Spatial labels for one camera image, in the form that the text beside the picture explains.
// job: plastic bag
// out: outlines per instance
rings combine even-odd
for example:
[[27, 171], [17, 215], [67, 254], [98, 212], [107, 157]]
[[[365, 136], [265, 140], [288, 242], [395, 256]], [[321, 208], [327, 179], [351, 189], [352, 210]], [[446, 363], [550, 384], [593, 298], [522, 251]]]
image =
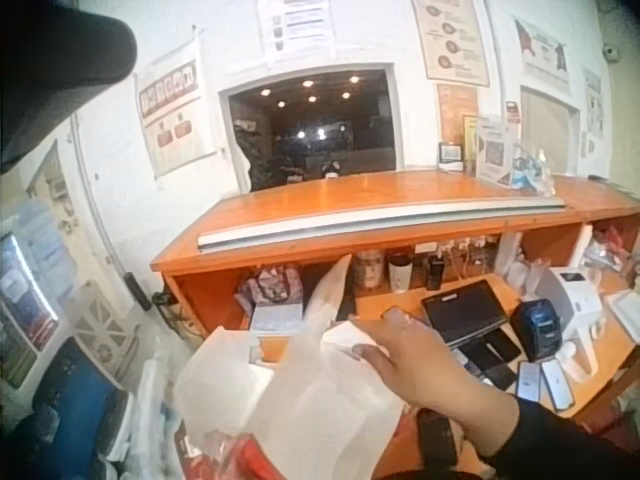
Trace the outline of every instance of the plastic bag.
[[[403, 402], [366, 362], [330, 345], [321, 346], [323, 333], [337, 315], [349, 262], [349, 257], [341, 259], [316, 287], [305, 313], [305, 328], [289, 342], [266, 388], [252, 377], [248, 344], [231, 352], [231, 360], [219, 352], [199, 351], [194, 366], [191, 362], [187, 366], [188, 378], [181, 376], [176, 385], [178, 408], [190, 437], [190, 428], [196, 430], [192, 440], [202, 442], [203, 451], [217, 462], [219, 478], [371, 478]], [[223, 350], [229, 333], [218, 329], [212, 335], [219, 338], [215, 343]], [[215, 346], [207, 345], [209, 340], [201, 350]], [[237, 356], [240, 350], [246, 350], [242, 360]], [[248, 397], [255, 396], [252, 407]], [[229, 405], [232, 398], [237, 405]], [[238, 443], [247, 439], [255, 443]], [[247, 451], [254, 454], [249, 473], [238, 468]], [[267, 477], [260, 477], [258, 467], [265, 468]]]

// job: poster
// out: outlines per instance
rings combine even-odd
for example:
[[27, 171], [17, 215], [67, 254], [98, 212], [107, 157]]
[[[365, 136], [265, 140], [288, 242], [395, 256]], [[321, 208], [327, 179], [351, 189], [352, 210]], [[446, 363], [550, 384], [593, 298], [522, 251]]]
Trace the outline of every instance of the poster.
[[511, 188], [516, 125], [478, 118], [477, 135], [476, 176]]
[[602, 104], [602, 80], [591, 70], [583, 67], [587, 95], [587, 131], [597, 137], [604, 135], [604, 106]]
[[138, 113], [155, 177], [216, 151], [198, 39], [136, 74]]
[[440, 137], [443, 142], [464, 143], [464, 116], [478, 115], [478, 91], [464, 85], [438, 84]]
[[257, 0], [262, 44], [269, 61], [333, 49], [329, 0]]
[[462, 119], [464, 128], [464, 160], [474, 165], [478, 149], [478, 117], [465, 115]]
[[556, 90], [570, 93], [565, 47], [524, 20], [515, 19], [524, 73]]
[[427, 77], [489, 86], [473, 0], [413, 0]]

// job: cup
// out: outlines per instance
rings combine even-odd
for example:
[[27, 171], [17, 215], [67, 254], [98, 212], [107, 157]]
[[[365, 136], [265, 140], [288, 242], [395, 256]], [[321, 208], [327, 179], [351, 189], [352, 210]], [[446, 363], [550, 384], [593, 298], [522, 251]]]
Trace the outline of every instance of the cup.
[[411, 257], [405, 253], [398, 253], [389, 257], [389, 283], [394, 293], [404, 293], [411, 284]]

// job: person's hand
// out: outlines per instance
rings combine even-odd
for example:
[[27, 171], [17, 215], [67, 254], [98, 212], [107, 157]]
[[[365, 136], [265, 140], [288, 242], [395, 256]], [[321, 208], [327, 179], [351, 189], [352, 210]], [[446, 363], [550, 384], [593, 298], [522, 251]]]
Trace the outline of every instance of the person's hand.
[[469, 394], [476, 380], [458, 363], [438, 332], [416, 322], [354, 320], [379, 347], [356, 345], [391, 391], [406, 402], [447, 415], [452, 400]]
[[518, 423], [518, 403], [467, 373], [435, 330], [416, 322], [353, 323], [388, 352], [354, 347], [396, 395], [458, 422], [480, 454], [502, 448]]

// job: menu board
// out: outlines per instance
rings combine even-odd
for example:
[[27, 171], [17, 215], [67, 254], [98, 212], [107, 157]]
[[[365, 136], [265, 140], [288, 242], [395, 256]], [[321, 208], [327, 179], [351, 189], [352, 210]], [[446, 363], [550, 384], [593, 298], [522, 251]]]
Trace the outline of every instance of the menu board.
[[138, 113], [156, 178], [217, 151], [197, 38], [135, 78]]
[[464, 143], [464, 117], [478, 115], [478, 92], [474, 87], [439, 84], [440, 136], [443, 142]]
[[413, 0], [427, 77], [489, 86], [473, 0]]
[[516, 19], [515, 22], [524, 73], [569, 93], [571, 89], [564, 45], [524, 20]]

